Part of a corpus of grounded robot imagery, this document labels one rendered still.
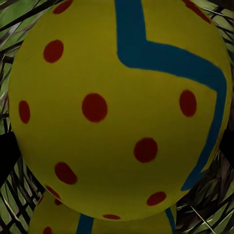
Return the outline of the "wicker basket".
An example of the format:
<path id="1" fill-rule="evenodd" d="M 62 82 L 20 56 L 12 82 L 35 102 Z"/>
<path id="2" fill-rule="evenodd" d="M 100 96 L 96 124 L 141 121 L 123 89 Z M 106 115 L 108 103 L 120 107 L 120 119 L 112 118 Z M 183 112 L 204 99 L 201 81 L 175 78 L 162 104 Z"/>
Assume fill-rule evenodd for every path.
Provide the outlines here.
<path id="1" fill-rule="evenodd" d="M 13 4 L 17 1 L 19 1 L 19 0 L 7 0 L 3 4 L 0 4 L 0 10 L 2 10 L 2 9 L 6 10 L 11 4 Z M 30 30 L 35 25 L 35 23 L 38 21 L 38 19 L 50 7 L 52 7 L 54 4 L 58 4 L 61 1 L 62 0 L 47 0 L 47 2 L 36 7 L 37 4 L 40 2 L 40 0 L 38 0 L 23 16 L 12 21 L 11 23 L 7 24 L 6 26 L 0 28 L 0 32 L 1 32 L 1 31 L 12 26 L 12 28 L 0 39 L 0 48 L 4 46 L 4 44 L 8 41 L 9 38 L 11 38 L 12 36 L 17 35 L 19 33 L 22 33 L 22 35 L 18 38 L 18 40 L 19 40 L 25 34 L 25 32 L 27 30 Z M 210 1 L 211 3 L 214 3 L 217 5 L 217 7 L 214 7 L 214 9 L 212 11 L 203 8 L 203 10 L 207 12 L 208 16 L 211 19 L 213 19 L 217 15 L 222 16 L 234 28 L 234 19 L 230 18 L 222 13 L 222 11 L 225 8 L 234 12 L 234 0 L 206 0 L 206 1 Z M 25 19 L 27 19 L 27 18 L 29 18 L 37 13 L 39 13 L 39 15 L 32 21 L 32 23 L 28 27 L 25 27 L 22 30 L 15 32 Z M 218 27 L 218 29 L 222 29 L 232 40 L 232 41 L 230 41 L 226 38 L 223 38 L 224 42 L 227 42 L 229 44 L 234 45 L 234 38 L 228 34 L 228 33 L 234 34 L 234 32 L 231 30 L 225 29 L 225 28 L 221 27 L 220 25 L 217 25 L 216 27 Z M 6 78 L 10 74 L 10 71 L 12 68 L 11 67 L 9 69 L 9 71 L 7 72 L 7 74 L 3 77 L 5 64 L 6 63 L 13 64 L 14 57 L 16 56 L 16 54 L 9 56 L 9 57 L 6 55 L 13 52 L 14 50 L 20 48 L 20 45 L 22 44 L 22 42 L 23 41 L 20 41 L 19 43 L 14 43 L 12 46 L 0 51 L 0 65 L 3 62 L 2 68 L 1 68 L 1 73 L 0 73 L 0 90 L 1 90 L 1 85 L 3 84 L 3 82 L 6 80 Z M 232 59 L 232 61 L 234 63 L 234 53 L 232 53 L 229 49 L 227 51 L 228 51 L 229 57 Z M 234 64 L 233 65 L 231 64 L 231 68 L 232 68 L 231 69 L 232 80 L 234 81 Z M 11 132 L 11 129 L 12 129 L 10 123 L 9 123 L 9 128 L 7 127 L 7 120 L 6 119 L 9 118 L 9 114 L 8 114 L 8 110 L 7 110 L 7 107 L 8 107 L 7 96 L 8 96 L 8 90 L 0 98 L 0 105 L 4 101 L 2 112 L 0 113 L 0 125 L 1 125 L 1 120 L 3 119 L 5 134 Z M 226 130 L 234 132 L 234 94 L 232 94 L 232 104 L 231 104 L 231 110 L 230 110 L 229 117 L 230 118 L 229 118 Z M 24 227 L 22 226 L 22 224 L 20 223 L 20 220 L 18 218 L 19 217 L 22 218 L 23 220 L 26 221 L 27 225 L 29 225 L 31 217 L 28 215 L 28 213 L 25 209 L 29 206 L 31 208 L 31 210 L 34 211 L 35 204 L 37 204 L 39 199 L 40 199 L 39 196 L 41 194 L 43 195 L 43 193 L 46 191 L 46 189 L 39 183 L 39 181 L 31 173 L 28 166 L 26 166 L 27 174 L 25 173 L 25 171 L 23 170 L 23 158 L 21 155 L 17 160 L 17 164 L 18 164 L 19 177 L 17 176 L 17 174 L 15 173 L 15 169 L 13 168 L 10 172 L 12 186 L 10 185 L 10 183 L 7 179 L 5 180 L 5 188 L 6 188 L 6 184 L 7 184 L 8 188 L 9 188 L 9 190 L 14 198 L 16 214 L 13 212 L 13 210 L 10 207 L 7 189 L 5 189 L 7 201 L 5 200 L 5 198 L 3 197 L 1 192 L 0 192 L 0 196 L 5 204 L 6 208 L 8 209 L 10 222 L 8 225 L 6 225 L 4 223 L 4 221 L 2 220 L 2 217 L 0 214 L 0 234 L 12 234 L 9 229 L 14 224 L 20 230 L 21 234 L 27 234 L 27 231 L 24 229 Z M 221 152 L 221 164 L 220 164 L 219 168 L 217 168 L 217 166 L 216 166 L 215 176 L 208 174 L 208 172 L 210 171 L 210 169 L 212 167 L 212 165 L 210 165 L 210 167 L 208 168 L 206 173 L 202 176 L 202 178 L 193 186 L 193 188 L 195 186 L 196 186 L 196 188 L 195 188 L 192 196 L 190 198 L 188 198 L 187 195 L 182 197 L 186 201 L 184 204 L 182 204 L 181 206 L 176 208 L 176 212 L 178 213 L 187 205 L 190 205 L 193 209 L 188 211 L 188 212 L 178 214 L 176 216 L 175 227 L 177 227 L 177 229 L 175 230 L 175 234 L 193 234 L 203 223 L 206 223 L 209 226 L 209 229 L 200 231 L 200 232 L 195 233 L 195 234 L 210 234 L 210 232 L 216 233 L 214 231 L 214 229 L 224 219 L 226 219 L 226 217 L 232 211 L 234 211 L 234 207 L 232 209 L 230 209 L 230 211 L 228 211 L 229 207 L 231 206 L 231 204 L 234 201 L 234 193 L 232 195 L 230 195 L 225 201 L 223 201 L 223 199 L 224 199 L 224 197 L 225 197 L 225 195 L 230 187 L 231 182 L 234 181 L 234 169 L 229 164 L 230 163 L 227 161 L 227 159 L 225 158 L 225 156 Z M 221 177 L 218 178 L 217 174 L 218 174 L 220 168 L 221 168 Z M 212 179 L 210 181 L 208 181 L 200 189 L 201 183 L 202 183 L 203 178 L 205 176 L 208 176 Z M 27 181 L 28 191 L 26 191 L 26 189 L 24 187 L 24 178 Z M 217 184 L 214 187 L 214 189 L 212 190 L 212 192 L 206 197 L 206 195 L 210 189 L 210 186 L 214 180 L 217 180 Z M 209 185 L 209 187 L 208 187 L 203 199 L 201 200 L 200 203 L 198 203 L 195 206 L 192 202 L 208 185 Z M 25 205 L 22 205 L 21 201 L 19 200 L 17 188 L 19 188 L 19 191 L 23 195 Z M 181 201 L 181 199 L 179 201 Z M 214 218 L 216 212 L 220 208 L 222 208 L 226 203 L 228 203 L 228 205 L 226 206 L 220 220 L 218 220 L 213 226 L 210 226 L 207 219 L 209 217 L 211 217 L 212 215 Z M 234 213 L 232 214 L 224 231 L 220 234 L 229 234 L 230 230 L 233 227 L 234 227 Z"/>

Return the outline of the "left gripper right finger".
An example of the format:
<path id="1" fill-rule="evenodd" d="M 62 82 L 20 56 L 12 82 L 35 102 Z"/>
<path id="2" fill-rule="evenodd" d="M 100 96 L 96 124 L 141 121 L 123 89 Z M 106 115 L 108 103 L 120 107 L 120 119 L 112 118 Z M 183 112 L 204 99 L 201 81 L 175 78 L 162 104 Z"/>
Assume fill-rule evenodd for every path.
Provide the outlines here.
<path id="1" fill-rule="evenodd" d="M 225 130 L 219 150 L 234 169 L 234 132 Z"/>

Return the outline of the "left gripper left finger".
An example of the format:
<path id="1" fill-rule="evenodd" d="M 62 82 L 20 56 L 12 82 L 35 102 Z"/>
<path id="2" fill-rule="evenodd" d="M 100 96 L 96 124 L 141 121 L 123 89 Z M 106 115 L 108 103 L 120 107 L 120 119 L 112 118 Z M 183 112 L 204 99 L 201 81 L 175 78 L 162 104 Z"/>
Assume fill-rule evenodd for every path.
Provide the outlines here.
<path id="1" fill-rule="evenodd" d="M 0 135 L 0 188 L 5 183 L 20 155 L 14 132 Z"/>

